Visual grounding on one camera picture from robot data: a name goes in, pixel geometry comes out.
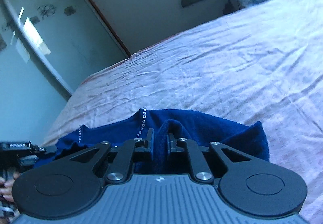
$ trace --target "round pad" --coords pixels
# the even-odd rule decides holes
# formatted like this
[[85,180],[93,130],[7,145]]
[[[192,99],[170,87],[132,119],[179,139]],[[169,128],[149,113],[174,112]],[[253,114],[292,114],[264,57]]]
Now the round pad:
[[274,175],[257,174],[247,179],[247,187],[260,195],[274,195],[284,188],[284,182]]
[[236,209],[260,217],[298,212],[307,195],[298,174],[261,159],[232,163],[218,191]]
[[91,168],[86,163],[63,162],[32,169],[15,181],[12,194],[20,212],[38,219],[61,219],[95,202],[101,183]]
[[70,177],[56,174],[41,177],[35,184],[36,190],[46,196],[60,196],[67,193],[73,185]]

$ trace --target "human hand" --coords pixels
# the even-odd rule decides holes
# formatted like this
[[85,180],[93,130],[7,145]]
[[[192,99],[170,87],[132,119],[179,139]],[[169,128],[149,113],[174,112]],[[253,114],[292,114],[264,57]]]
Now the human hand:
[[14,202],[14,199],[12,197],[12,186],[15,182],[15,180],[20,176],[19,172],[15,172],[13,174],[13,179],[6,181],[4,178],[0,177],[0,185],[3,185],[4,187],[0,188],[0,194],[3,196],[3,198],[9,202]]
[[9,222],[7,221],[6,218],[0,218],[0,224],[8,224]]

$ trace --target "pink bedsheet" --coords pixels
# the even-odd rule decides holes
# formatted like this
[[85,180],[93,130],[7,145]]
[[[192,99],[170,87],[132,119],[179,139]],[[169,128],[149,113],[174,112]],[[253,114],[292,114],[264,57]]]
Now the pink bedsheet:
[[323,0],[272,0],[142,50],[86,79],[45,143],[82,124],[123,120],[143,106],[261,121],[271,162],[308,185],[301,215],[322,224],[322,12]]

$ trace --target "metal screw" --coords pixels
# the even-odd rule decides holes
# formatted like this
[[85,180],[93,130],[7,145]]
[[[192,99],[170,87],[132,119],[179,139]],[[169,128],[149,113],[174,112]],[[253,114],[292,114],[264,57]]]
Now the metal screw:
[[212,175],[209,172],[199,172],[195,176],[199,180],[209,180],[212,178]]
[[119,181],[123,179],[123,175],[119,172],[112,172],[107,175],[107,178],[112,181]]

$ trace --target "logo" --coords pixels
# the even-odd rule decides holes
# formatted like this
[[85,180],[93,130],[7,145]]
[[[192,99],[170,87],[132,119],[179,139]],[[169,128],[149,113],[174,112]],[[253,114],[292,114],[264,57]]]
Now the logo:
[[158,181],[159,183],[163,182],[164,180],[165,180],[165,178],[163,178],[163,177],[157,177],[156,178],[156,181]]
[[10,144],[11,148],[24,148],[26,147],[25,144]]

